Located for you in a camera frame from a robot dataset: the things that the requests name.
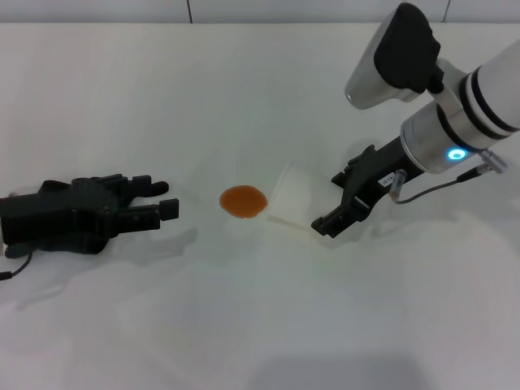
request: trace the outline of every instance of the white table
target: white table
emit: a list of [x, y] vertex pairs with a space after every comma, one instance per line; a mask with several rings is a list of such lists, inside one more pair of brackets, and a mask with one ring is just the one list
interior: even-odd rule
[[[335, 175], [429, 101], [348, 104], [375, 27], [0, 25], [2, 196], [123, 173], [180, 199], [160, 231], [39, 253], [0, 285], [0, 389], [517, 389], [520, 136], [495, 148], [506, 174], [383, 200], [333, 246], [219, 208], [234, 184], [269, 194], [290, 159]], [[433, 29], [467, 71], [520, 34]]]

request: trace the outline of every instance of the robotic hand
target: robotic hand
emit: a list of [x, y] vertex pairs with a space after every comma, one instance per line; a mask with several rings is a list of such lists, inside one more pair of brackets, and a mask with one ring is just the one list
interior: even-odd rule
[[[34, 250], [98, 254], [120, 233], [160, 228], [160, 221], [179, 218], [179, 201], [129, 207], [135, 197], [155, 197], [168, 184], [152, 184], [148, 175], [47, 180], [38, 193], [0, 199], [2, 240], [8, 258], [30, 257]], [[0, 272], [0, 280], [10, 279]]]
[[[437, 59], [440, 44], [426, 16], [402, 3], [379, 26], [350, 76], [345, 94], [358, 109], [390, 98], [410, 102], [428, 91], [434, 101], [401, 125], [399, 137], [380, 150], [373, 145], [332, 178], [343, 189], [341, 204], [311, 227], [335, 237], [361, 222], [387, 193], [408, 203], [435, 189], [473, 179], [506, 164], [488, 148], [520, 130], [520, 41], [470, 74]], [[474, 154], [483, 163], [453, 182], [405, 201], [401, 186], [423, 172], [441, 173]]]

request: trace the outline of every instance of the robotic arm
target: robotic arm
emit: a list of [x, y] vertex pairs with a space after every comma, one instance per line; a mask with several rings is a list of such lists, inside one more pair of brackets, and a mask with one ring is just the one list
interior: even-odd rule
[[408, 3], [375, 32], [346, 86], [349, 102], [364, 110], [390, 98], [410, 102], [425, 91], [434, 101], [401, 125], [399, 137], [379, 150], [369, 146], [332, 178], [343, 197], [312, 223], [322, 236], [363, 221], [387, 193], [396, 203], [409, 202], [398, 200], [401, 186], [424, 172], [441, 173], [474, 154], [482, 158], [445, 187], [507, 168], [488, 148], [520, 129], [520, 41], [470, 74], [437, 59], [439, 52], [426, 16]]

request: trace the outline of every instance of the black band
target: black band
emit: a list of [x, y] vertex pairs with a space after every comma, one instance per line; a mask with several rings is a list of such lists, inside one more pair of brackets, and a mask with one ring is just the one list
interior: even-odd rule
[[462, 107], [464, 108], [464, 112], [468, 115], [470, 122], [479, 130], [484, 136], [492, 138], [493, 140], [503, 140], [509, 135], [504, 136], [502, 134], [496, 134], [492, 130], [490, 130], [484, 123], [477, 118], [477, 115], [473, 112], [471, 108], [470, 101], [468, 100], [468, 95], [466, 92], [466, 81], [468, 76], [464, 77], [460, 84], [458, 85], [458, 94], [461, 99]]
[[479, 75], [480, 67], [477, 68], [476, 71], [474, 71], [471, 74], [471, 88], [473, 89], [473, 95], [477, 103], [479, 104], [480, 108], [482, 109], [483, 113], [499, 128], [502, 130], [505, 130], [506, 132], [517, 132], [520, 130], [520, 128], [514, 128], [513, 126], [509, 126], [506, 122], [504, 122], [502, 119], [500, 119], [496, 114], [493, 112], [491, 107], [486, 103], [484, 100], [484, 96], [482, 95], [482, 92], [480, 91], [479, 87]]
[[484, 149], [477, 149], [473, 146], [470, 146], [466, 144], [452, 129], [451, 124], [449, 124], [448, 119], [446, 118], [446, 114], [444, 111], [442, 111], [442, 108], [440, 108], [439, 105], [437, 105], [437, 116], [439, 117], [440, 124], [442, 125], [442, 128], [448, 135], [448, 137], [458, 146], [463, 148], [464, 150], [467, 150], [471, 153], [478, 153], [483, 151]]

